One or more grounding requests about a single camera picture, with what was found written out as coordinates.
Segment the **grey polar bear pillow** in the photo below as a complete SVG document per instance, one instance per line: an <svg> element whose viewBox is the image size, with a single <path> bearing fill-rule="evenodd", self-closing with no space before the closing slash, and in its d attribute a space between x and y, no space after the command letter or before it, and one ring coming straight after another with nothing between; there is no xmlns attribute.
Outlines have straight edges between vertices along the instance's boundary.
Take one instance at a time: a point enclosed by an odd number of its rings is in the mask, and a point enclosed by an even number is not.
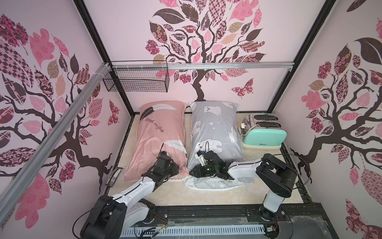
<svg viewBox="0 0 382 239"><path fill-rule="evenodd" d="M201 165L196 154L212 150L224 162L244 162L243 147L236 124L238 105L231 102L200 101L190 104L192 110L191 148L187 169ZM222 191L251 184L250 180L224 180L218 177L196 178L192 175L184 185L194 190Z"/></svg>

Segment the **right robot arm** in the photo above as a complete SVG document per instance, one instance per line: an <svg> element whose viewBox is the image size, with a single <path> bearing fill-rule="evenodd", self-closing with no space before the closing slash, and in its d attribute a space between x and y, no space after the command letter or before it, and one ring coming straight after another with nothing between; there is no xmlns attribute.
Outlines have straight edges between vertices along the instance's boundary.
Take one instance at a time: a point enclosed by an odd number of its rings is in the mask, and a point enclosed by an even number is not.
<svg viewBox="0 0 382 239"><path fill-rule="evenodd" d="M224 162L209 151L204 163L195 166L190 175L195 178L217 176L223 180L260 178L269 188L261 212L275 214L284 199L289 198L297 178L296 170L275 155L264 154L261 159L246 162Z"/></svg>

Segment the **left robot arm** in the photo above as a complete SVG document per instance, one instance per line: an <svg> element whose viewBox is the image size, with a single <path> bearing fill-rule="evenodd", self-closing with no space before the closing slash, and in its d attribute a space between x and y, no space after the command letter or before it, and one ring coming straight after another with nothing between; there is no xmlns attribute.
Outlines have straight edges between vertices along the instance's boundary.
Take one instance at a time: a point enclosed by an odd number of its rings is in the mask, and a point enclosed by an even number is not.
<svg viewBox="0 0 382 239"><path fill-rule="evenodd" d="M123 230L144 221L154 206L144 199L166 180L179 173L179 166L161 151L157 161L135 184L113 196L102 195L88 214L78 239L118 239Z"/></svg>

